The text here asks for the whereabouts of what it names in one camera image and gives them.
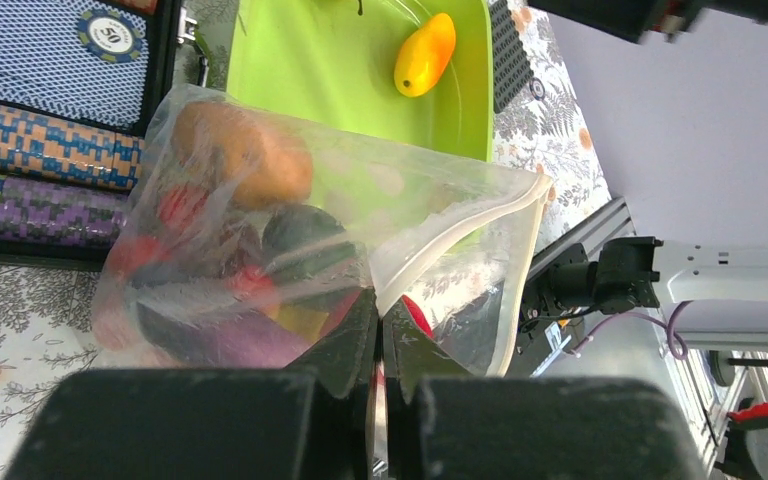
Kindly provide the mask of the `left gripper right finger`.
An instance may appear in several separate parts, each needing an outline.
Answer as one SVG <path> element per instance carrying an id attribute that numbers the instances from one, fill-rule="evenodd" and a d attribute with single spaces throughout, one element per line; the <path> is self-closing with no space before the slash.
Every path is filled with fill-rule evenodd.
<path id="1" fill-rule="evenodd" d="M 427 443 L 435 433 L 437 407 L 428 383 L 438 377 L 468 377 L 470 372 L 420 329 L 403 301 L 382 318 L 382 347 L 389 475 L 432 479 L 437 467 Z"/>

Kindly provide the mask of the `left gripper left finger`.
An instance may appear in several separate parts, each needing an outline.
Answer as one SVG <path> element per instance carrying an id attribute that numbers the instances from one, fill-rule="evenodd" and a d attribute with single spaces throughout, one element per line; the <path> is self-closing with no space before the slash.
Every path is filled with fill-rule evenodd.
<path id="1" fill-rule="evenodd" d="M 379 324 L 375 293 L 361 290 L 342 321 L 288 366 L 311 383 L 298 479 L 371 477 Z"/>

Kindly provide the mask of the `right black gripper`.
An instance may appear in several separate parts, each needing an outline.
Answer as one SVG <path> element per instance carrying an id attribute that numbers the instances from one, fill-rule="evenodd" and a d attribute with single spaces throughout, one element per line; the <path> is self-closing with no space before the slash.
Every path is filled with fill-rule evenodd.
<path id="1" fill-rule="evenodd" d="M 632 43 L 650 31 L 672 42 L 691 31 L 705 10 L 768 24 L 768 0 L 532 0 L 528 5 Z"/>

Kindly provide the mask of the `red toy apple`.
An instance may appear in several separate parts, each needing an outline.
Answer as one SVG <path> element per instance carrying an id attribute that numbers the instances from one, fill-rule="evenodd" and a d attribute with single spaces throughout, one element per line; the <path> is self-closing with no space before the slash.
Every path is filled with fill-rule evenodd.
<path id="1" fill-rule="evenodd" d="M 407 295 L 403 295 L 401 297 L 401 300 L 407 307 L 414 323 L 416 326 L 429 338 L 433 337 L 433 332 L 430 324 L 428 323 L 426 316 L 424 315 L 422 309 L 419 307 L 419 305 L 414 302 L 411 298 L 409 298 Z"/>

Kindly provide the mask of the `dark green toy avocado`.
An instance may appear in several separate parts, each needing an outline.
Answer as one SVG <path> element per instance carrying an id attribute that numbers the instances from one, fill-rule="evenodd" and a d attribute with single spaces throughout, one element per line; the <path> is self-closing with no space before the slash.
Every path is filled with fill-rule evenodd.
<path id="1" fill-rule="evenodd" d="M 314 206 L 285 205 L 266 224 L 266 273 L 284 299 L 329 311 L 360 283 L 355 245 L 332 215 Z"/>

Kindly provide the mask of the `clear zip top bag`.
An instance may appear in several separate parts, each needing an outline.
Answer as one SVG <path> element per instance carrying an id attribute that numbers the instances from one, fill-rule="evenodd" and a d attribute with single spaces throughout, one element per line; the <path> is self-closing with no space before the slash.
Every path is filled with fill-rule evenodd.
<path id="1" fill-rule="evenodd" d="M 168 187 L 210 192 L 209 233 L 251 226 L 260 241 L 274 212 L 236 204 L 210 160 L 181 154 L 172 130 L 189 103 L 223 102 L 265 113 L 302 138 L 313 159 L 310 197 L 299 205 L 332 215 L 357 251 L 360 283 L 329 311 L 272 293 L 235 299 L 217 277 L 185 278 L 148 266 L 126 283 L 125 313 L 138 342 L 102 347 L 99 368 L 217 366 L 279 368 L 333 330 L 361 290 L 386 314 L 407 295 L 422 309 L 440 348 L 479 376 L 505 374 L 514 354 L 520 297 L 553 186 L 542 173 L 511 169 L 334 129 L 243 106 L 194 85 L 174 87 L 147 131 L 146 167 L 128 198 L 118 239 L 143 229 L 153 200 Z"/>

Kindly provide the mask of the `brown toy fruit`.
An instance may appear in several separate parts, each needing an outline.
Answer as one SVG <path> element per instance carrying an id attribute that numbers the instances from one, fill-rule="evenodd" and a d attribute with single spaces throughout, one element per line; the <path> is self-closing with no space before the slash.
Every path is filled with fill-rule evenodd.
<path id="1" fill-rule="evenodd" d="M 313 159 L 306 142 L 262 112 L 200 101 L 184 106 L 172 130 L 182 155 L 210 160 L 218 180 L 245 208 L 298 204 L 311 195 Z"/>

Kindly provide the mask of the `orange toy mango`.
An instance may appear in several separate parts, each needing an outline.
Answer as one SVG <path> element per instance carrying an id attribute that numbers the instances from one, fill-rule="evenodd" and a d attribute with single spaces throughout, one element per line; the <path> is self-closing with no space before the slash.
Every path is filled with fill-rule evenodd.
<path id="1" fill-rule="evenodd" d="M 430 92 L 448 67 L 457 43 L 454 21 L 435 14 L 414 31 L 399 49 L 393 80 L 398 92 L 416 98 Z"/>

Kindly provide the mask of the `green plastic tray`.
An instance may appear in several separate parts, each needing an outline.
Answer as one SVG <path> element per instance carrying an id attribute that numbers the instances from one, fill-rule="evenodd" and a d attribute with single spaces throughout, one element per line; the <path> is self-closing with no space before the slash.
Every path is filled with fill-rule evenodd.
<path id="1" fill-rule="evenodd" d="M 438 13 L 456 49 L 427 94 L 398 93 L 403 43 Z M 488 161 L 492 52 L 484 1 L 242 1 L 225 90 L 262 110 Z"/>

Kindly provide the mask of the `red lychee bunch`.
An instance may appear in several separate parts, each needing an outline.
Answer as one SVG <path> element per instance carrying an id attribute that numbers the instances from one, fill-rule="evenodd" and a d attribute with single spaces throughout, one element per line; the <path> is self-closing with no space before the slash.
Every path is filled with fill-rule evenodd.
<path id="1" fill-rule="evenodd" d="M 124 291 L 126 283 L 148 266 L 171 267 L 185 278 L 217 277 L 235 299 L 274 291 L 274 282 L 262 269 L 256 229 L 227 226 L 221 233 L 209 233 L 201 225 L 212 211 L 207 207 L 209 197 L 201 186 L 168 187 L 153 200 L 141 232 L 116 241 L 93 301 L 93 335 L 102 347 L 117 351 L 138 342 L 136 324 L 125 313 Z"/>

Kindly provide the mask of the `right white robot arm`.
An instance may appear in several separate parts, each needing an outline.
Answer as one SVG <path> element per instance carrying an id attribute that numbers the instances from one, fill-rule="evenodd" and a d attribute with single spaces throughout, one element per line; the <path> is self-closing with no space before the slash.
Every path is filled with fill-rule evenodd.
<path id="1" fill-rule="evenodd" d="M 649 32 L 669 42 L 692 29 L 700 13 L 715 10 L 768 25 L 768 1 L 536 1 L 534 7 L 622 40 Z M 678 358 L 688 346 L 676 321 L 695 301 L 768 302 L 768 247 L 749 249 L 615 238 L 590 260 L 557 258 L 527 282 L 522 305 L 531 321 L 562 321 L 601 313 L 640 317 L 644 308 L 673 303 L 661 327 Z"/>

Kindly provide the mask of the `grey lego baseplate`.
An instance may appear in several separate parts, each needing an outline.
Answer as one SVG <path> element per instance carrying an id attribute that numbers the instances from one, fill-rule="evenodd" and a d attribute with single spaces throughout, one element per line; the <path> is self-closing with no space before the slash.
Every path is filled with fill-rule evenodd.
<path id="1" fill-rule="evenodd" d="M 491 21 L 493 61 L 493 111 L 499 114 L 528 86 L 533 78 L 516 22 L 508 2 L 488 5 Z"/>

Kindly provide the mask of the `black poker chip case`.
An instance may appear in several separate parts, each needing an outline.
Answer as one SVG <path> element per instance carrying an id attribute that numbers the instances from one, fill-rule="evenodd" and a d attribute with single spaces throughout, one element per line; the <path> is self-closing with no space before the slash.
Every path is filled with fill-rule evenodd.
<path id="1" fill-rule="evenodd" d="M 0 264 L 97 271 L 124 227 L 189 20 L 180 1 L 100 2 L 146 20 L 141 117 L 124 129 L 0 100 Z"/>

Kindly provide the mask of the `blue playing card deck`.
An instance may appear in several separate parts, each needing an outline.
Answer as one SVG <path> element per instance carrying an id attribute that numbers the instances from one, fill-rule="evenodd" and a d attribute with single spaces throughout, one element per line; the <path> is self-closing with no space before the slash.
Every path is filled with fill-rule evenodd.
<path id="1" fill-rule="evenodd" d="M 0 100 L 129 129 L 141 117 L 146 20 L 100 1 L 0 1 Z"/>

